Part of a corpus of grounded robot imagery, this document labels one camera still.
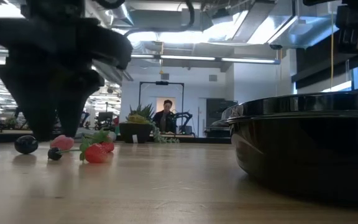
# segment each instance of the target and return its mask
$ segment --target pink gummy candy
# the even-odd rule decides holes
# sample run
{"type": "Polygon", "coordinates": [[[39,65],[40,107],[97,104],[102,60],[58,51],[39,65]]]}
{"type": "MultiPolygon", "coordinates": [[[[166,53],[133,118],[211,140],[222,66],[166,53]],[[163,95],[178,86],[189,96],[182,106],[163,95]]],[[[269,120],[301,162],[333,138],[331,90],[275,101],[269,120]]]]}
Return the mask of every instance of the pink gummy candy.
{"type": "Polygon", "coordinates": [[[50,143],[50,147],[57,147],[62,151],[70,150],[73,146],[74,146],[74,139],[66,137],[64,134],[57,136],[50,143]]]}

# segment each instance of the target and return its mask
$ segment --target white label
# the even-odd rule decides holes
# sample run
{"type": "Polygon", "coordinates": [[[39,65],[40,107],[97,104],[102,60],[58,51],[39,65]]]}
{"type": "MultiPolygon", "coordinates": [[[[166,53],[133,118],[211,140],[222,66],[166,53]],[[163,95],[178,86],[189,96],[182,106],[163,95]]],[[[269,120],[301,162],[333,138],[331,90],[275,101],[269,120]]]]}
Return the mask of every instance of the white label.
{"type": "Polygon", "coordinates": [[[136,135],[136,134],[134,134],[134,135],[132,136],[132,140],[133,140],[134,143],[137,143],[137,135],[136,135]]]}

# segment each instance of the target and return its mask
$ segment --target pot rim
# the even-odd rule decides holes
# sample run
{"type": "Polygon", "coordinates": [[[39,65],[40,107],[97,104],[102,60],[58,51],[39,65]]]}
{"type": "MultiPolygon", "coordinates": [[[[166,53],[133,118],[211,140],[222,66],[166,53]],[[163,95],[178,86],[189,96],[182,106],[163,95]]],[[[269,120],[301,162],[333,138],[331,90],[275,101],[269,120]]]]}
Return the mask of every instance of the pot rim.
{"type": "Polygon", "coordinates": [[[250,119],[358,118],[358,91],[310,93],[253,100],[226,109],[213,126],[250,119]]]}

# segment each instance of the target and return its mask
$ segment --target green strawberry leaves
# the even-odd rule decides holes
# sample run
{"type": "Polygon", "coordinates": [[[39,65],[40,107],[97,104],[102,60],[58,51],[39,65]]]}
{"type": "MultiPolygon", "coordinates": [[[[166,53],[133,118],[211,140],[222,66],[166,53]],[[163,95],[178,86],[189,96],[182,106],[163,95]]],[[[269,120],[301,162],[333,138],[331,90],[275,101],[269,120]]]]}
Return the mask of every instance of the green strawberry leaves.
{"type": "Polygon", "coordinates": [[[108,142],[109,141],[109,137],[108,137],[109,133],[110,133],[110,131],[103,131],[103,130],[100,130],[98,133],[94,133],[92,136],[91,144],[108,142]]]}
{"type": "Polygon", "coordinates": [[[90,141],[88,139],[86,139],[85,137],[82,137],[81,139],[81,145],[80,145],[80,160],[84,161],[85,160],[85,151],[86,149],[90,146],[90,141]]]}
{"type": "Polygon", "coordinates": [[[81,152],[80,154],[80,161],[84,161],[85,160],[85,153],[81,152]]]}

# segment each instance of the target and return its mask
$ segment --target dark shirt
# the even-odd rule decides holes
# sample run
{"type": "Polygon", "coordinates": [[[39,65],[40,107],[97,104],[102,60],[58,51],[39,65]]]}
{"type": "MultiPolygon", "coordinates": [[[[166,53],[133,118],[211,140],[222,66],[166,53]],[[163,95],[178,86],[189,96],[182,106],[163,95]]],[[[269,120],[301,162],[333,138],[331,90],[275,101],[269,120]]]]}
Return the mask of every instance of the dark shirt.
{"type": "Polygon", "coordinates": [[[164,110],[156,113],[153,118],[156,127],[160,128],[161,132],[176,133],[176,122],[173,119],[174,114],[172,112],[164,113],[164,110]]]}

